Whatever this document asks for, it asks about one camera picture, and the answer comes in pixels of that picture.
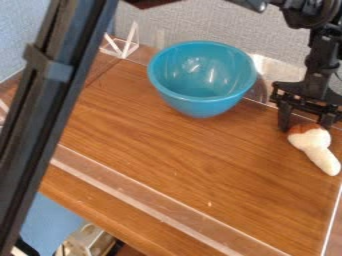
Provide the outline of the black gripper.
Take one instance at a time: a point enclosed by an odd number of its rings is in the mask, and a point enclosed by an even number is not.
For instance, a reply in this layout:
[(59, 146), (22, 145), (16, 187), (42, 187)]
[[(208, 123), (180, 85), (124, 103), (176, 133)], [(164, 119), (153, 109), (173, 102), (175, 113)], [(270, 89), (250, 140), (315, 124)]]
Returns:
[(327, 85), (320, 88), (316, 85), (304, 81), (272, 83), (270, 101), (278, 106), (278, 126), (283, 132), (288, 130), (292, 109), (320, 116), (319, 125), (324, 129), (331, 128), (335, 117), (342, 117), (342, 95)]

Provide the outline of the dark robot arm link foreground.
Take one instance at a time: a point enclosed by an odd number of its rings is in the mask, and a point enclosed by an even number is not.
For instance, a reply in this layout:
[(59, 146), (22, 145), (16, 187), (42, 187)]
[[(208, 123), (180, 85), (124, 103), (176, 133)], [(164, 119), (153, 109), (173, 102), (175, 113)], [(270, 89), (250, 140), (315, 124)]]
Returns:
[(0, 132), (0, 256), (8, 256), (117, 0), (51, 0)]

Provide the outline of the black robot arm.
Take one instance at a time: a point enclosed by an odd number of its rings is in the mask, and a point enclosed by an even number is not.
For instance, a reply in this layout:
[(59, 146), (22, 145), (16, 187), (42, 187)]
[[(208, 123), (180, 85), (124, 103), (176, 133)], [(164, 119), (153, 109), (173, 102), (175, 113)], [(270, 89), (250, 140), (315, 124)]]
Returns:
[(304, 59), (302, 81), (272, 83), (270, 101), (278, 107), (278, 127), (288, 130), (290, 116), (299, 110), (318, 116), (318, 124), (330, 128), (342, 121), (342, 94), (330, 86), (342, 62), (342, 0), (227, 0), (263, 13), (268, 5), (279, 8), (292, 29), (308, 29), (310, 53)]

